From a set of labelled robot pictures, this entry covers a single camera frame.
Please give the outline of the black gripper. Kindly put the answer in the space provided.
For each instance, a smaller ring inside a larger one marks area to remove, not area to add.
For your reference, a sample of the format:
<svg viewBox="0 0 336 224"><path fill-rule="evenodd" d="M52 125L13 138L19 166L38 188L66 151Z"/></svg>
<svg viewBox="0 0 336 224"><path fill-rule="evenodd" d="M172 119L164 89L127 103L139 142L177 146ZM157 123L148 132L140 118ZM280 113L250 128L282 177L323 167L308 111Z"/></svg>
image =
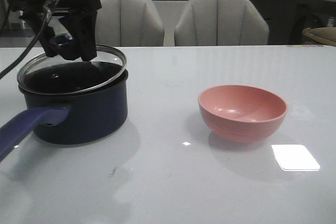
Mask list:
<svg viewBox="0 0 336 224"><path fill-rule="evenodd" d="M46 17L64 16L60 23L70 33L71 39L63 37L58 53L66 60L90 61L97 56L95 27L100 0L12 0L10 11L21 11L23 15ZM49 41L55 36L46 21L29 21L37 40L47 57L56 56Z"/></svg>

